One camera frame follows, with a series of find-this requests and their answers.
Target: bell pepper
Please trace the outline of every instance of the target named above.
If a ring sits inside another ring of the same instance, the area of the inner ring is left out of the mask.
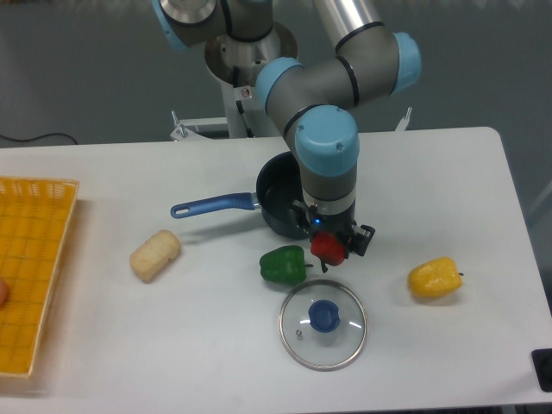
[[[323,269],[324,264],[339,266],[345,261],[345,247],[334,235],[325,231],[319,231],[313,237],[310,252],[320,259]]]
[[[436,298],[447,295],[462,285],[461,274],[449,257],[440,257],[412,269],[408,286],[413,295]]]
[[[269,282],[296,285],[307,277],[300,246],[284,246],[263,254],[259,264],[260,276]]]

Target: gray floor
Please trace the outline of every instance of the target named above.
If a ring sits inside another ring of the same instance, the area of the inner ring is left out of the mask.
[[[394,129],[409,106],[412,129],[495,128],[527,214],[552,180],[552,0],[377,3],[388,27],[417,40],[423,76],[396,97],[354,110],[360,130]],[[333,56],[310,0],[280,0],[275,14],[295,34],[304,64]],[[175,53],[149,0],[0,5],[0,134],[164,141],[171,109],[181,118],[223,116],[203,49]],[[530,237],[552,298],[552,208],[540,213]]]

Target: black pan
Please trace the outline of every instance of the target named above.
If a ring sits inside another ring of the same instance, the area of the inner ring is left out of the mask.
[[[186,218],[226,209],[256,210],[261,208],[265,222],[275,233],[294,240],[309,235],[292,222],[290,206],[303,201],[299,165],[290,152],[276,155],[260,170],[256,193],[240,192],[177,204],[171,208],[174,218]]]

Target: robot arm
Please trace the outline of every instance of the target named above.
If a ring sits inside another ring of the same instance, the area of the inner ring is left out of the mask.
[[[219,80],[254,91],[260,113],[299,164],[304,201],[291,214],[313,247],[323,235],[343,259],[364,255],[373,229],[354,219],[360,141],[345,109],[414,84],[421,72],[416,43],[391,33],[371,0],[314,0],[336,57],[305,68],[295,59],[295,40],[273,23],[270,0],[154,2],[186,45],[210,40],[205,57]]]
[[[304,68],[279,58],[257,78],[257,93],[301,169],[304,203],[293,206],[297,223],[316,242],[320,232],[366,252],[373,234],[356,226],[354,201],[360,143],[345,110],[391,95],[417,81],[421,58],[407,34],[392,34],[369,0],[316,0],[336,57]]]

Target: black power cord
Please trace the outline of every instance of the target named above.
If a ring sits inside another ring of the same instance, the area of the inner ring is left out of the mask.
[[[0,134],[0,138],[4,139],[6,141],[12,141],[12,142],[38,141],[38,140],[41,140],[42,138],[48,138],[49,136],[64,136],[65,138],[71,140],[71,142],[73,144],[78,145],[78,141],[74,137],[70,136],[69,134],[64,134],[63,132],[51,132],[49,134],[38,135],[38,136],[35,136],[33,138],[26,138],[26,139],[21,139],[21,140],[18,140],[17,138],[10,138],[9,136]]]

